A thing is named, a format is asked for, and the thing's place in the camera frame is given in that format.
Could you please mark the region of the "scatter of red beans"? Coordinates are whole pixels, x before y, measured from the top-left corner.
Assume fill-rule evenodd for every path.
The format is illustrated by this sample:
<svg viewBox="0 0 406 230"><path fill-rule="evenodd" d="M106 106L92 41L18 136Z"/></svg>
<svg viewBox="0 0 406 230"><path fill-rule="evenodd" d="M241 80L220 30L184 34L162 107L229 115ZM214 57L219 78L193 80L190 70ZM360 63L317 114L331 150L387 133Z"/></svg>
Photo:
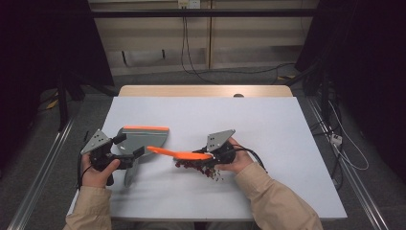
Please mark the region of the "scatter of red beans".
<svg viewBox="0 0 406 230"><path fill-rule="evenodd" d="M190 160L176 160L175 167L176 168L183 167L185 169L194 169L214 181L220 180L220 172L219 172L219 170L216 170L214 168L214 166L200 165L200 164L197 164Z"/></svg>

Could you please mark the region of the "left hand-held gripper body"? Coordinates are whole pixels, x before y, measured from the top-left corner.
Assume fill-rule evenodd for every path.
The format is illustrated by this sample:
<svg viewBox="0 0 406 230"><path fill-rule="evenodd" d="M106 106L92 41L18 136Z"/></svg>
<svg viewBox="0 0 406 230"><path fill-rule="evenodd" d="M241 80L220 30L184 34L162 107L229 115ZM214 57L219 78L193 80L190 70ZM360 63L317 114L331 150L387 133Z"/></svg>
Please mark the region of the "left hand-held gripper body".
<svg viewBox="0 0 406 230"><path fill-rule="evenodd" d="M115 159L120 160L119 170L126 170L133 167L133 154L117 155L111 152L112 146L115 145L112 142L113 138L107 137L98 129L80 151L81 154L90 154L91 165L99 172L102 172Z"/></svg>

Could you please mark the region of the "black metal stand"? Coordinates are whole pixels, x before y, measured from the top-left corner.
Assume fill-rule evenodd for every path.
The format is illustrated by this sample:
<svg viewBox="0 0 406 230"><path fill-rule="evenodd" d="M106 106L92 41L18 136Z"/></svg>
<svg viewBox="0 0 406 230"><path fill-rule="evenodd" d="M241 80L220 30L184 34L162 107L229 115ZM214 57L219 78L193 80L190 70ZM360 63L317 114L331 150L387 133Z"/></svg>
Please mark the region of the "black metal stand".
<svg viewBox="0 0 406 230"><path fill-rule="evenodd" d="M66 100L66 87L64 85L63 76L60 75L57 80L57 96L59 104L59 131L62 131L69 119L68 106Z"/></svg>
<svg viewBox="0 0 406 230"><path fill-rule="evenodd" d="M322 96L321 96L321 112L325 122L328 121L328 74L323 74Z"/></svg>

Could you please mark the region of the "orange brush with grey bristles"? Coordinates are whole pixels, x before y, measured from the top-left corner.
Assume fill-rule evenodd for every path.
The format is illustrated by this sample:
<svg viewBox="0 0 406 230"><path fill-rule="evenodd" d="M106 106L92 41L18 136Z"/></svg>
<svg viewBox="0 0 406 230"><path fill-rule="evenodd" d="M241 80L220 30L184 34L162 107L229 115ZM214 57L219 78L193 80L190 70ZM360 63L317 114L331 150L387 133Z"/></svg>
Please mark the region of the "orange brush with grey bristles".
<svg viewBox="0 0 406 230"><path fill-rule="evenodd" d="M147 146L147 150L153 153L171 156L179 165L187 166L188 168L203 169L207 163L214 161L214 156L206 152L173 151L153 146Z"/></svg>

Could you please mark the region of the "grey dustpan with orange edge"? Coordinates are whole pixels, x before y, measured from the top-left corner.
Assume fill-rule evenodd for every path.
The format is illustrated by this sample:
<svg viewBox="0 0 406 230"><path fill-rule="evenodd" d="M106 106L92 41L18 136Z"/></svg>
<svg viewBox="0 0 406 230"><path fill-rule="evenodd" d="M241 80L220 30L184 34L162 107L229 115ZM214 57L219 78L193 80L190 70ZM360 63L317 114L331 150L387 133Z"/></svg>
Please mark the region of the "grey dustpan with orange edge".
<svg viewBox="0 0 406 230"><path fill-rule="evenodd" d="M165 126L123 126L119 135L125 139L117 145L121 154L133 154L137 149L144 151L143 156L151 154L148 146L162 147L169 135L169 128Z"/></svg>

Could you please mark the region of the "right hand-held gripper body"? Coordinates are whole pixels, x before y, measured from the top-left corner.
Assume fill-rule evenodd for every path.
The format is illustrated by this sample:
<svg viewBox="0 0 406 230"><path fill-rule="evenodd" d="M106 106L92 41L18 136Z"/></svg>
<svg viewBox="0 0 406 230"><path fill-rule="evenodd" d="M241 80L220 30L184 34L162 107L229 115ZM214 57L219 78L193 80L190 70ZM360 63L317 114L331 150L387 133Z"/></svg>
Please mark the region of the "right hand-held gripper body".
<svg viewBox="0 0 406 230"><path fill-rule="evenodd" d="M211 133L207 137L207 153L214 156L220 164L230 164L236 157L236 150L229 139L236 131L234 129Z"/></svg>

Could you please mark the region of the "black curtain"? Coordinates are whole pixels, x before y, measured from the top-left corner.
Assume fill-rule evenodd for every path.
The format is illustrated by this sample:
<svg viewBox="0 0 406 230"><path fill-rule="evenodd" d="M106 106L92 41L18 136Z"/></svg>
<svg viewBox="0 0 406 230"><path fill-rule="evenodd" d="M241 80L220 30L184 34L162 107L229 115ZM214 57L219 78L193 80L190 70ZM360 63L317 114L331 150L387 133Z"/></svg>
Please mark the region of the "black curtain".
<svg viewBox="0 0 406 230"><path fill-rule="evenodd" d="M328 76L383 161L406 183L406 0L319 0L296 68L332 47Z"/></svg>
<svg viewBox="0 0 406 230"><path fill-rule="evenodd" d="M0 169L17 154L40 95L113 83L88 0L0 0Z"/></svg>

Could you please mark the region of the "person's right hand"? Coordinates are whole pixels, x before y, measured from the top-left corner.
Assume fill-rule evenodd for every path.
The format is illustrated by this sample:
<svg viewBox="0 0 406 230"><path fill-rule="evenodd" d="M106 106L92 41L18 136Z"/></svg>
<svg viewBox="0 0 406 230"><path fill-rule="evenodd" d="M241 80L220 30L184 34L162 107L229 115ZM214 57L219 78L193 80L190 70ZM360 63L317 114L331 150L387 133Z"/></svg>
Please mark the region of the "person's right hand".
<svg viewBox="0 0 406 230"><path fill-rule="evenodd" d="M234 139L230 138L229 142L233 148L237 151L234 161L230 164L219 164L216 168L220 171L228 171L235 174L240 173L244 168L253 163L253 159L247 153L246 150Z"/></svg>

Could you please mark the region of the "wooden table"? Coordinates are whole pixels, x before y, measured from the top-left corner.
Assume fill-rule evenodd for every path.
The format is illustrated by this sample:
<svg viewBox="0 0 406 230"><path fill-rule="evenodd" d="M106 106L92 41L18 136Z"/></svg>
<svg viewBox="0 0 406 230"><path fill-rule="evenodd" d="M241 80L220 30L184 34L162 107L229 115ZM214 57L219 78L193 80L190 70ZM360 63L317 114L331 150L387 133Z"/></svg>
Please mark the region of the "wooden table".
<svg viewBox="0 0 406 230"><path fill-rule="evenodd" d="M120 97L292 97L285 85L125 85Z"/></svg>

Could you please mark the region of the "metal floor rail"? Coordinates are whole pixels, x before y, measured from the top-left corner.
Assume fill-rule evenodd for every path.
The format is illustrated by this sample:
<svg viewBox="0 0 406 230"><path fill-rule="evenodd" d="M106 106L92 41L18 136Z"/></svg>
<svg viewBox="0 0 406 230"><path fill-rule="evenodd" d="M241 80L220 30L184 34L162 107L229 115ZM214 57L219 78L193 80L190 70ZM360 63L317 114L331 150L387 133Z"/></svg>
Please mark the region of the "metal floor rail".
<svg viewBox="0 0 406 230"><path fill-rule="evenodd" d="M321 130L325 133L327 142L332 147L334 155L338 159L343 174L346 176L347 181L352 187L357 199L360 202L360 205L362 206L366 216L372 224L372 228L374 230L389 230L389 227L385 219L383 218L382 213L380 212L378 206L376 205L375 201L373 200L372 196L370 195L369 191L358 175L360 169L355 167L350 162L343 149L339 150L339 148L335 144L331 143L330 137L333 134L333 130L332 127L322 119L321 107L315 99L307 99L307 102L315 118L319 122Z"/></svg>
<svg viewBox="0 0 406 230"><path fill-rule="evenodd" d="M48 151L34 182L22 199L22 202L14 214L7 230L25 230L36 203L39 201L46 182L51 175L51 171L66 143L66 139L71 132L74 121L74 118L70 118L64 128L57 133L56 139Z"/></svg>

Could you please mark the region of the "black horizontal bar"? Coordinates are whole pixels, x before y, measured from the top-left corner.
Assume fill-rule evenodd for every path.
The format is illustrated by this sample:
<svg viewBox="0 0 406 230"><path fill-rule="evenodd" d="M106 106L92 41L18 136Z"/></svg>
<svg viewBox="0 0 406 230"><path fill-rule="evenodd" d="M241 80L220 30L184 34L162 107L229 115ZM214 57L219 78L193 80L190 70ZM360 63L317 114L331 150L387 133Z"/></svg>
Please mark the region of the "black horizontal bar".
<svg viewBox="0 0 406 230"><path fill-rule="evenodd" d="M313 9L277 10L134 10L134 11L92 11L95 18L127 17L309 17L317 14Z"/></svg>

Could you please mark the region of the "white table mat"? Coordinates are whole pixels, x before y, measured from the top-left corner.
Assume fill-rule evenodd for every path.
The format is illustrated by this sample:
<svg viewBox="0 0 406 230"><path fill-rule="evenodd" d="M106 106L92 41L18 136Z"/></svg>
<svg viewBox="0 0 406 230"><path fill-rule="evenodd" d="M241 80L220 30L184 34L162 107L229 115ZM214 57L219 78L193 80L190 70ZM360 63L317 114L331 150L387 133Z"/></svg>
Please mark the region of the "white table mat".
<svg viewBox="0 0 406 230"><path fill-rule="evenodd" d="M168 127L168 150L199 150L209 134L231 129L268 173L291 188L323 220L347 213L294 97L117 97L102 127L112 137L126 125ZM177 168L171 157L143 158L130 187L114 173L110 212L121 220L251 219L250 203L230 172L211 179Z"/></svg>

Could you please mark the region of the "white wall socket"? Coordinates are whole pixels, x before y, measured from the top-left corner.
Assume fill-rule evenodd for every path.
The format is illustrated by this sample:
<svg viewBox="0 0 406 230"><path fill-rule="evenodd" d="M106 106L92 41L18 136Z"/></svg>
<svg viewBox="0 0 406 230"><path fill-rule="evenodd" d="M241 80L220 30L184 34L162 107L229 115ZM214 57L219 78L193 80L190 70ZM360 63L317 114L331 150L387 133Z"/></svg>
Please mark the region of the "white wall socket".
<svg viewBox="0 0 406 230"><path fill-rule="evenodd" d="M200 0L177 0L179 9L200 9Z"/></svg>

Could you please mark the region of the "person's left hand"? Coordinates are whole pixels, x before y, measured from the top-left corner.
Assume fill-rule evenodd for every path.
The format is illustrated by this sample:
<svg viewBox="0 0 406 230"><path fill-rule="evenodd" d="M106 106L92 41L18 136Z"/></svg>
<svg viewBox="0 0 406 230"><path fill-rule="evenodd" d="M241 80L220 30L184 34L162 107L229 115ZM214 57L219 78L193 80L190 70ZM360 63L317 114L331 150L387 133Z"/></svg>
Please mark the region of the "person's left hand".
<svg viewBox="0 0 406 230"><path fill-rule="evenodd" d="M90 154L86 153L82 156L81 165L84 168L82 173L82 185L94 188L105 188L108 177L118 169L120 161L113 160L102 172L95 170L90 162Z"/></svg>

